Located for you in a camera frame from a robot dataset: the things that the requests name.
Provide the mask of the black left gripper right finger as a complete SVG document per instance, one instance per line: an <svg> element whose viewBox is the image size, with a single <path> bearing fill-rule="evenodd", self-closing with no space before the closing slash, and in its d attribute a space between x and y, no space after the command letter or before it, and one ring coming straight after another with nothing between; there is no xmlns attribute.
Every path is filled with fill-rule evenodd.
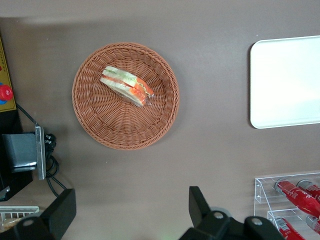
<svg viewBox="0 0 320 240"><path fill-rule="evenodd" d="M219 207L211 208L198 186L189 188L188 211L193 224L181 240L283 240L266 218L249 216L243 223Z"/></svg>

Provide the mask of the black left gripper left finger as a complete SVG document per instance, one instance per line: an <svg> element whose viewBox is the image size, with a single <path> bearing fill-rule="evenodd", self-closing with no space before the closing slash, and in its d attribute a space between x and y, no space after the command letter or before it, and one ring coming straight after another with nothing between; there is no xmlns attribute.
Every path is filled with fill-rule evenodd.
<svg viewBox="0 0 320 240"><path fill-rule="evenodd" d="M2 240L61 240L77 214L76 190L65 189L40 216L30 216L2 232Z"/></svg>

